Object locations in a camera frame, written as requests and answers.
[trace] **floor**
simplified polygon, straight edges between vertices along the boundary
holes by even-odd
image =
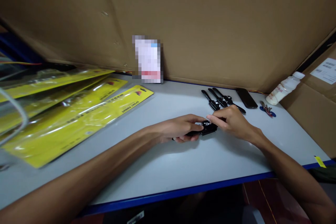
[[[307,215],[297,201],[275,178],[243,184],[246,205],[257,208],[265,224],[310,224]],[[86,216],[71,224],[102,224],[104,214]]]

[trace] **plastic bottle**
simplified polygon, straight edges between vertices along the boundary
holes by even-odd
[[[300,83],[305,75],[300,72],[293,73],[287,79],[283,80],[273,91],[266,97],[266,101],[271,105],[277,105],[286,95],[292,92]]]

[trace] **white table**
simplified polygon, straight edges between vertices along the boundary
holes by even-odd
[[[135,83],[130,76],[113,76]],[[206,117],[213,112],[201,93],[202,89],[208,91],[208,86],[169,81],[142,85],[155,94],[41,169],[34,169],[2,151],[0,163],[11,162],[12,166],[0,172],[0,209],[145,126],[184,114]],[[234,103],[246,110],[246,119],[251,124],[262,129],[276,146],[305,168],[317,166],[314,156],[333,162],[280,104],[272,106],[276,114],[272,119],[259,108],[246,109],[236,91],[219,90],[230,95]],[[250,94],[258,105],[260,100],[265,101],[262,94]],[[217,130],[197,142],[171,141],[155,146],[107,186],[86,213],[131,207],[270,176],[271,168],[256,147]]]

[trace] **yellow sticker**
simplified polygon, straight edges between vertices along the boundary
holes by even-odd
[[[317,156],[314,156],[314,157],[321,167],[326,168],[326,166],[324,165],[320,157],[317,157]]]

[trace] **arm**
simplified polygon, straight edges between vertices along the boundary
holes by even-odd
[[[0,211],[0,223],[66,223],[116,176],[158,143],[196,141],[205,119],[185,115],[146,127]]]
[[[336,223],[336,206],[319,183],[294,159],[272,144],[259,128],[252,126],[236,106],[215,111],[207,118],[222,130],[259,148],[312,223]]]

